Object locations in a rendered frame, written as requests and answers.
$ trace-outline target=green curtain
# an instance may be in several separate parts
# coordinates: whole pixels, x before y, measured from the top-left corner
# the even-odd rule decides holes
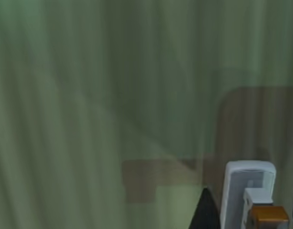
[[[184,229],[233,159],[291,212],[293,0],[0,0],[0,229]]]

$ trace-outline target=curtain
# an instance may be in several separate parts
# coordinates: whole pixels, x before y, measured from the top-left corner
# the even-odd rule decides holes
[[[238,159],[290,214],[293,0],[0,0],[0,229],[188,228]]]

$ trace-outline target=fabric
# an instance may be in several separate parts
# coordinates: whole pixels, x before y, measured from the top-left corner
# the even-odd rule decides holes
[[[291,203],[290,157],[293,0],[0,0],[0,229],[188,228],[234,159]]]

